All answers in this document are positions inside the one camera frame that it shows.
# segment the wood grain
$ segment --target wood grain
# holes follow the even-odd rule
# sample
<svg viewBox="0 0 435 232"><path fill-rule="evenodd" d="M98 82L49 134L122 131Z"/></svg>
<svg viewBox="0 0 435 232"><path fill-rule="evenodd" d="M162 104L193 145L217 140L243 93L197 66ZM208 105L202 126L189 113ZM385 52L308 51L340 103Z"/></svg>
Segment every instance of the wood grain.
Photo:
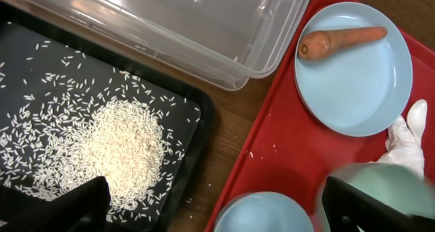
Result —
<svg viewBox="0 0 435 232"><path fill-rule="evenodd" d="M167 65L145 58L140 53L123 44L106 39L69 21L41 10L23 0L4 0L36 16L49 20L66 30L87 37L94 42L129 56L132 59L151 65L172 76L180 78L207 92L217 109L216 122L208 149L197 172L192 177L185 200L182 202L169 231L203 231L213 206L217 201L232 166L239 155L242 145L251 129L275 74L262 79L250 80L236 92L227 92L206 82L188 76ZM429 48L435 50L435 13L433 0L360 0L369 4L388 17L407 33L416 37Z"/></svg>

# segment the black tray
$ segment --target black tray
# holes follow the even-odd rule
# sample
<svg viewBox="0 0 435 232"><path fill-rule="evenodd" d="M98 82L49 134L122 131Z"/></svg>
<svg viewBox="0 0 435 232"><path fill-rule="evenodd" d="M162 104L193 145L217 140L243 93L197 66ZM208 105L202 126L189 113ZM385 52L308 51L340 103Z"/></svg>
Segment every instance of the black tray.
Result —
<svg viewBox="0 0 435 232"><path fill-rule="evenodd" d="M44 41L46 40L52 42L45 44ZM35 50L36 43L40 46L39 50ZM48 45L48 48L42 48L41 45L44 44ZM84 52L86 60L81 54L75 53L76 50ZM64 56L74 56L73 59L69 60L71 64L68 67L60 62ZM93 87L99 88L100 91L103 91L106 86L114 89L117 87L116 83L119 85L123 81L121 76L114 76L112 67L128 71L131 75L139 76L142 80L145 80L141 83L147 89L152 90L150 95L141 93L141 96L138 96L135 88L134 90L130 89L126 93L126 97L131 100L135 96L138 100L149 103L150 96L153 96L156 99L151 106L156 108L156 111L164 110L166 113L167 110L170 110L170 115L163 117L162 120L159 120L159 123L165 129L174 130L174 139L166 139L166 130L163 137L165 140L172 142L174 152L178 148L180 151L184 149L185 155L181 161L176 161L178 155L165 155L165 159L169 160L170 163L163 165L161 172L173 173L175 179L172 189L165 197L166 200L161 199L160 204L155 204L155 207L153 205L150 208L150 210L159 210L160 215L153 214L151 222L144 219L139 219L136 222L128 221L120 225L108 222L107 230L166 230L175 215L196 161L200 153L205 149L215 114L210 98L197 88L120 56L2 2L0 2L0 63L2 62L1 57L5 60L5 66L0 69L0 72L4 70L7 74L2 84L7 87L0 89L0 128L9 125L10 119L6 118L7 112L17 114L19 108L28 102L22 98L23 95L33 93L37 98L36 102L39 98L44 97L49 89L46 84L41 82L41 78L44 77L46 72L67 74L75 79L77 78L77 80L87 78L88 84L95 78ZM26 61L26 57L33 57L33 60ZM79 63L82 63L82 67L76 69ZM24 86L23 78L27 79L27 86ZM113 82L109 85L110 78L113 78ZM57 89L51 88L49 91L52 92L52 97ZM93 89L86 96L93 95L92 91ZM165 102L162 102L160 97L164 95L168 99L173 98L173 101L168 103L168 99L165 99ZM32 103L29 108L41 107L40 103ZM176 147L177 139L181 140L183 146ZM4 170L3 167L2 161L0 171ZM32 179L26 178L23 182L30 182L31 184ZM164 183L163 178L163 181L159 182L154 189L166 189ZM12 188L0 186L0 220L11 222L17 213L43 202L45 201L28 197ZM130 212L126 212L124 217L127 216L130 217Z"/></svg>

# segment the clear plastic container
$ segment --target clear plastic container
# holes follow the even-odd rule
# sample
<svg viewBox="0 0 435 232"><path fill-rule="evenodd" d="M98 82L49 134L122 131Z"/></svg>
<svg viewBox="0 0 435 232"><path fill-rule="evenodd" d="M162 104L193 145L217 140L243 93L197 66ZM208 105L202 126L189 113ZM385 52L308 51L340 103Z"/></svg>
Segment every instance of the clear plastic container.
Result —
<svg viewBox="0 0 435 232"><path fill-rule="evenodd" d="M276 70L309 0L29 0L226 90Z"/></svg>

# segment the crumpled white napkin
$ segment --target crumpled white napkin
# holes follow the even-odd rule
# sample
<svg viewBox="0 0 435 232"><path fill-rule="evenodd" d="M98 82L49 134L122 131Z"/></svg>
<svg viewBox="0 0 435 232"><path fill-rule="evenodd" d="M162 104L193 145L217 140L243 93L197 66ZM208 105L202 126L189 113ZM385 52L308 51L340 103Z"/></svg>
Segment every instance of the crumpled white napkin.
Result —
<svg viewBox="0 0 435 232"><path fill-rule="evenodd" d="M423 150L402 116L399 116L388 128L388 138L385 146L387 147L387 153L379 158L378 163L402 165L420 178L424 178Z"/></svg>

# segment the light blue plate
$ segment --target light blue plate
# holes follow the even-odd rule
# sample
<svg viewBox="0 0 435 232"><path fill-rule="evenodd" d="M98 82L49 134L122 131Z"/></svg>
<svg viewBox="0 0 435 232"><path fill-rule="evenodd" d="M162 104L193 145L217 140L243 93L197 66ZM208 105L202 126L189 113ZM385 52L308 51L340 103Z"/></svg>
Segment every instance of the light blue plate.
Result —
<svg viewBox="0 0 435 232"><path fill-rule="evenodd" d="M306 106L332 130L367 136L388 128L411 93L413 66L398 28L373 7L354 2L325 7L302 35L317 30L384 26L384 39L357 46L319 62L299 59L295 74Z"/></svg>
<svg viewBox="0 0 435 232"><path fill-rule="evenodd" d="M293 199L273 192L231 201L216 219L214 232L314 232L310 218Z"/></svg>

